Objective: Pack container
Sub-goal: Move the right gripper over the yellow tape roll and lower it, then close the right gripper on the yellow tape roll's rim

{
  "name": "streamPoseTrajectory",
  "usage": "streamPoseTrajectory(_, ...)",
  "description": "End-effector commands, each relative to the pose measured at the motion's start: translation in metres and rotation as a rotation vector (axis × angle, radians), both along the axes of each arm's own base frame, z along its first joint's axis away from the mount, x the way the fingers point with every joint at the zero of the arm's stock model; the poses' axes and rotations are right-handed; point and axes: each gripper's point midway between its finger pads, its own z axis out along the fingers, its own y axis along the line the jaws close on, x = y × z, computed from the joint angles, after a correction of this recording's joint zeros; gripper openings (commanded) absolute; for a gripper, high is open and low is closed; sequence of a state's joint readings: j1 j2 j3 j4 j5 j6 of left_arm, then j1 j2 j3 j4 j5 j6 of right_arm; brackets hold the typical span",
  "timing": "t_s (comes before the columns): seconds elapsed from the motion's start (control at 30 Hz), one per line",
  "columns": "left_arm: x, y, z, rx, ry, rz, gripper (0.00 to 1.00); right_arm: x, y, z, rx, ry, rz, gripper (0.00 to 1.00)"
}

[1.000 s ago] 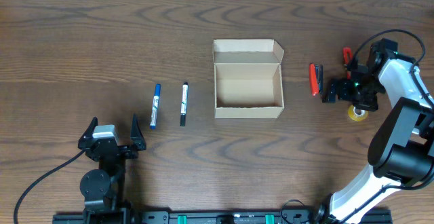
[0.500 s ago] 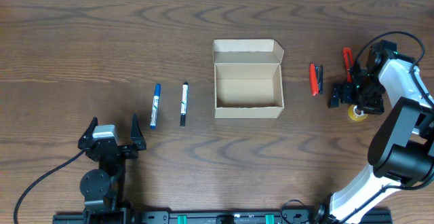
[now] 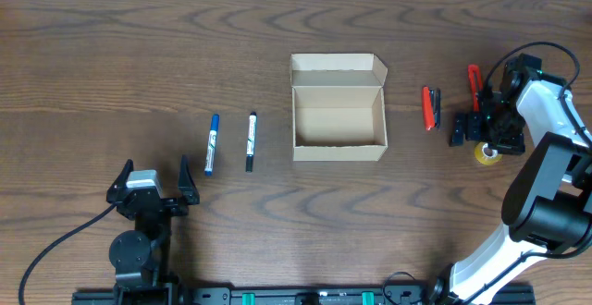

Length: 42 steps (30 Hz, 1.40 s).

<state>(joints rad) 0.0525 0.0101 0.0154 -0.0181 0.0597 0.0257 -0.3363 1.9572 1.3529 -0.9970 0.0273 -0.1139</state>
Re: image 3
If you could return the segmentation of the blue whiteboard marker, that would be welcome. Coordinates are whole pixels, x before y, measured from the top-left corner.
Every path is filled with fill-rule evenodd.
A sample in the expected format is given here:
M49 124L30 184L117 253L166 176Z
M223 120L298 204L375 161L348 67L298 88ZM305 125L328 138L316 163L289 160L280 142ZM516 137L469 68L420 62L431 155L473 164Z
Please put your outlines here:
M208 136L207 151L206 151L205 166L204 166L204 174L207 177L212 176L213 171L214 171L214 160L215 160L215 154L216 154L216 140L217 140L217 134L218 134L219 119L220 119L220 117L218 114L213 114L211 126L210 126L210 131L209 131L209 136Z

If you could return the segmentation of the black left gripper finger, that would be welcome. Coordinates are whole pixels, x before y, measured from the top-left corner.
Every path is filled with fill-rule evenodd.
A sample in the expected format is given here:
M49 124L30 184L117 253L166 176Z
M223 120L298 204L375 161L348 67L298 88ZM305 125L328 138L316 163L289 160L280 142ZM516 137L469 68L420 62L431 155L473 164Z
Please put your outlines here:
M128 159L123 169L106 192L107 202L123 202L128 196L127 180L133 171L133 161Z
M178 189L188 205L197 205L200 203L199 192L191 177L189 159L185 154L181 156Z

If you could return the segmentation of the yellow tape roll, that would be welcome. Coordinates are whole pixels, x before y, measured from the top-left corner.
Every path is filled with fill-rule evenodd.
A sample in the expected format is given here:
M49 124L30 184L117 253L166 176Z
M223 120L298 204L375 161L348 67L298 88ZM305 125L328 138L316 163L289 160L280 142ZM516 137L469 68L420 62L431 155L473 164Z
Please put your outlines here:
M493 165L499 162L502 155L495 149L490 148L486 142L479 142L474 150L475 159L482 165Z

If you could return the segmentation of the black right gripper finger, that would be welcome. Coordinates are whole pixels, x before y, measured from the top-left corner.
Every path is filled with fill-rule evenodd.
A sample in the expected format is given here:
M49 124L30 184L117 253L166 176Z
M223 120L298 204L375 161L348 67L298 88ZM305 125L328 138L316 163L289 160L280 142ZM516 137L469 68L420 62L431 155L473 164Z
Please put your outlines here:
M450 137L450 147L462 146L465 141L466 114L458 113L454 116L453 130Z
M465 139L481 140L482 114L480 112L469 112L466 116Z

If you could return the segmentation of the orange utility knife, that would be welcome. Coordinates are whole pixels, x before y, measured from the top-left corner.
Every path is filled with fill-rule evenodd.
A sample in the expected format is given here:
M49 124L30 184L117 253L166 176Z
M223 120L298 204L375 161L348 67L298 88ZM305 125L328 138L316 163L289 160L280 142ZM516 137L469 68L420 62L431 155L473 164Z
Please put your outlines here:
M473 111L480 111L479 96L483 90L483 81L481 71L478 65L471 64L467 68L468 79L471 87L472 98L473 98Z

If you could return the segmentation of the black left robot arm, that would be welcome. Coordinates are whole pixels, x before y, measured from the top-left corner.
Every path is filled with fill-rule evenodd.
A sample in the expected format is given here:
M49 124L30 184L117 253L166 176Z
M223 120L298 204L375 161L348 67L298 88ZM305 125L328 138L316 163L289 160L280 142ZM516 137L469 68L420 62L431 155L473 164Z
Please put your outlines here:
M163 198L154 170L136 171L128 160L107 190L106 201L134 223L109 248L116 272L116 304L191 304L191 291L169 269L171 221L186 216L200 197L191 177L187 156L179 167L179 196Z

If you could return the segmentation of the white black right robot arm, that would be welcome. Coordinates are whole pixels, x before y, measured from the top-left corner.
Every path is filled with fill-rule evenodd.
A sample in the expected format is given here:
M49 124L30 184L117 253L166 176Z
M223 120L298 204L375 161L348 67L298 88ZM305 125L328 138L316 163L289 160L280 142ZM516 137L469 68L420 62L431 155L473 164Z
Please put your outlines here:
M591 135L565 79L536 74L515 106L535 149L506 192L501 223L434 287L435 304L488 304L513 278L546 259L591 246Z

